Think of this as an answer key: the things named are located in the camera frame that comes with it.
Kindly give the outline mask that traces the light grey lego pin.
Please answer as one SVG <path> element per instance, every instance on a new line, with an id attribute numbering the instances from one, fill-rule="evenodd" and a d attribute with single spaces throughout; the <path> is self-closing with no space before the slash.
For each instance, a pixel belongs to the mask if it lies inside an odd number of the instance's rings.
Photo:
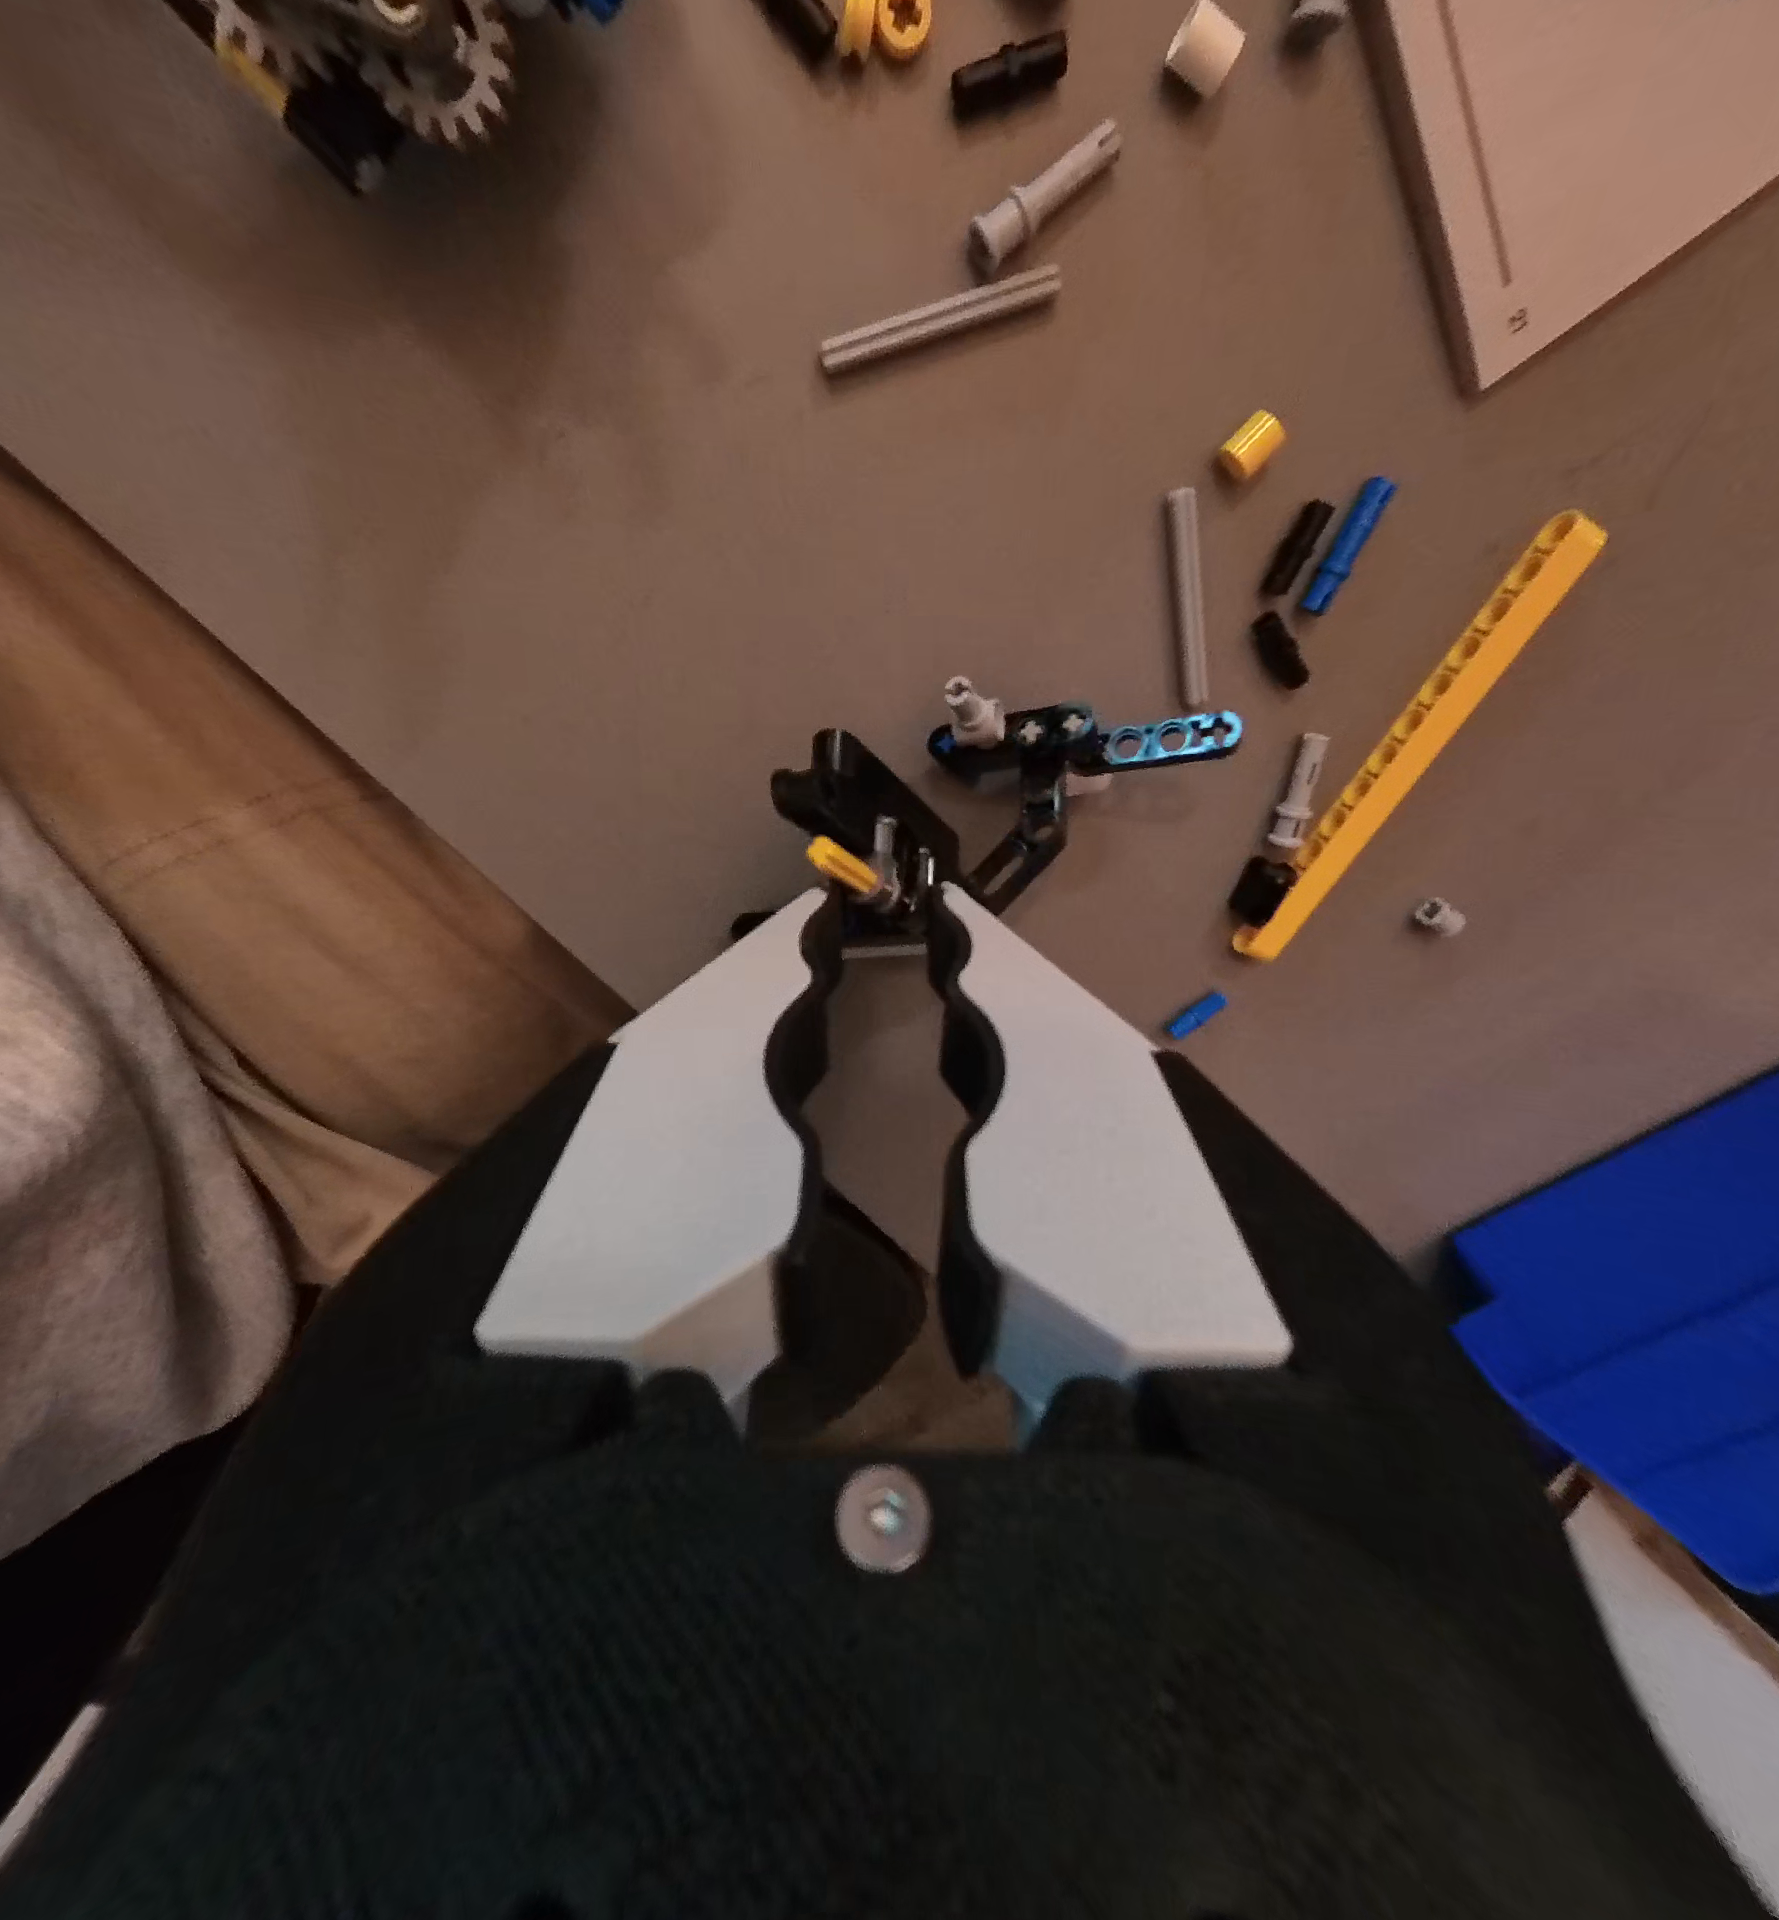
<path id="1" fill-rule="evenodd" d="M 1285 784 L 1275 801 L 1273 819 L 1264 836 L 1264 847 L 1273 856 L 1286 858 L 1305 843 L 1307 829 L 1316 817 L 1318 784 L 1329 750 L 1329 735 L 1310 732 L 1300 738 L 1288 759 Z"/>

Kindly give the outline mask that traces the black lego linkage subassembly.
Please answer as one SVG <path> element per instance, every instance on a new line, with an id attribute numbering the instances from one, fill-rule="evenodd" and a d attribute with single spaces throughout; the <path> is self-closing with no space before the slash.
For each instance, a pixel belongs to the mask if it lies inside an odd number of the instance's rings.
<path id="1" fill-rule="evenodd" d="M 945 707 L 926 739 L 933 766 L 968 788 L 1008 783 L 1018 803 L 1013 827 L 974 862 L 949 822 L 850 732 L 820 732 L 804 771 L 773 775 L 774 812 L 808 836 L 850 951 L 915 951 L 946 882 L 1006 914 L 1066 849 L 1078 788 L 1219 761 L 1243 739 L 1229 708 L 1103 724 L 1084 702 L 1008 708 L 965 677 L 945 684 Z"/>

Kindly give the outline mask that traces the long blue lego pin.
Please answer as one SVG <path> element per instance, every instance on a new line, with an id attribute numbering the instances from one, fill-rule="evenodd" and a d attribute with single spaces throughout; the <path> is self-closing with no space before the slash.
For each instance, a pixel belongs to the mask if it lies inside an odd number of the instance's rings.
<path id="1" fill-rule="evenodd" d="M 1388 513 L 1396 493 L 1397 483 L 1385 475 L 1370 475 L 1360 483 L 1310 574 L 1295 605 L 1297 612 L 1321 616 L 1334 606 L 1336 597 L 1352 577 L 1360 552 L 1378 532 L 1382 517 Z"/>

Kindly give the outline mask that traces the grey lego axle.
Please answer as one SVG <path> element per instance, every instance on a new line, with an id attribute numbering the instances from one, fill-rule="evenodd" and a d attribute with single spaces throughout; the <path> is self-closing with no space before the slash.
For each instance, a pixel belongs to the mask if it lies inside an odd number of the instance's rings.
<path id="1" fill-rule="evenodd" d="M 1206 621 L 1201 572 L 1201 513 L 1192 485 L 1164 493 L 1164 568 L 1175 639 L 1179 699 L 1189 710 L 1206 710 Z"/>
<path id="2" fill-rule="evenodd" d="M 816 363 L 828 377 L 850 375 L 905 352 L 1036 314 L 1059 298 L 1062 286 L 1063 277 L 1057 264 L 1036 266 L 832 334 L 816 348 Z"/>

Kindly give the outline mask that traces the white lego bush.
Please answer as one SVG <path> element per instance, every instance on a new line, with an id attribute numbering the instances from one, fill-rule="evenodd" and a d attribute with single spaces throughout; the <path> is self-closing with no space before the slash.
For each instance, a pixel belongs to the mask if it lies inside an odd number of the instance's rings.
<path id="1" fill-rule="evenodd" d="M 1198 0 L 1177 24 L 1164 76 L 1201 102 L 1217 99 L 1246 44 L 1246 29 L 1217 2 Z"/>

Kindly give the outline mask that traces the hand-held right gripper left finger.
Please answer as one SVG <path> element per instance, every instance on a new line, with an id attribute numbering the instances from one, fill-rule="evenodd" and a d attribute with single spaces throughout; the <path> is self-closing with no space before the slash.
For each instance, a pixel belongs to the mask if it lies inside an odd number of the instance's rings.
<path id="1" fill-rule="evenodd" d="M 764 1058 L 826 905 L 806 891 L 620 1028 L 477 1314 L 485 1355 L 692 1370 L 743 1421 L 780 1355 L 777 1260 L 806 1180 Z"/>

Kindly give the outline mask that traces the lego instruction booklet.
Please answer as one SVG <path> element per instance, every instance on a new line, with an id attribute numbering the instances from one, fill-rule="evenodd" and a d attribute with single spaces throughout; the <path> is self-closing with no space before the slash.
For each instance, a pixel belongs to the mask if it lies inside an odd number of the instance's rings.
<path id="1" fill-rule="evenodd" d="M 1357 30 L 1472 395 L 1779 181 L 1779 2 L 1370 2 Z"/>

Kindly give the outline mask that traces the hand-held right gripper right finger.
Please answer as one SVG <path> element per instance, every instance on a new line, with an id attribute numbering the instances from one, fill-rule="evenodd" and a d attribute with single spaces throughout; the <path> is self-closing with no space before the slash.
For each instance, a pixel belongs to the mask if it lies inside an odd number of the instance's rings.
<path id="1" fill-rule="evenodd" d="M 933 898 L 928 977 L 965 1114 L 939 1271 L 953 1357 L 1031 1420 L 1073 1379 L 1285 1364 L 1168 1058 L 957 882 Z"/>

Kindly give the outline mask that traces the blue storage bin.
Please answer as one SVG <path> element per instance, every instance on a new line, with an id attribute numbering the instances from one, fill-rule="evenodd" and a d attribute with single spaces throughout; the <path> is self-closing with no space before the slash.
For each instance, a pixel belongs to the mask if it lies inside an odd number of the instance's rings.
<path id="1" fill-rule="evenodd" d="M 1467 1222 L 1440 1275 L 1525 1428 L 1779 1594 L 1779 1065 Z"/>

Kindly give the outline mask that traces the long grey lego pin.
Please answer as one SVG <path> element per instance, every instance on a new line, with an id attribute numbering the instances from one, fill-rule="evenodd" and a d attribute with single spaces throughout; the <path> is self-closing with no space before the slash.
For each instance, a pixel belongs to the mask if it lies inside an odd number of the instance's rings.
<path id="1" fill-rule="evenodd" d="M 968 228 L 965 255 L 977 280 L 991 280 L 1047 223 L 1108 176 L 1120 156 L 1120 130 L 1105 118 L 1035 176 L 1008 189 Z"/>

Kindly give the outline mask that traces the lego gear assembly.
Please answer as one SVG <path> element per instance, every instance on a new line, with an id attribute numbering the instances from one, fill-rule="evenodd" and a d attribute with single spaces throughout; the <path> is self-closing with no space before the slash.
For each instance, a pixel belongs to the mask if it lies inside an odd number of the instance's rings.
<path id="1" fill-rule="evenodd" d="M 470 150 L 503 120 L 512 35 L 498 4 L 168 2 L 215 67 L 357 199 L 402 148 Z"/>

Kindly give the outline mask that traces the long yellow lego beam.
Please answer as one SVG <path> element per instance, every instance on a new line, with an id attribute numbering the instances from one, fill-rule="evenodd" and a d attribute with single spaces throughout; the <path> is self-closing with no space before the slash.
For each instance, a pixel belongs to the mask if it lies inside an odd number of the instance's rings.
<path id="1" fill-rule="evenodd" d="M 1536 530 L 1316 819 L 1282 901 L 1262 923 L 1238 927 L 1232 938 L 1238 959 L 1282 956 L 1605 544 L 1605 528 L 1583 510 L 1562 513 Z"/>

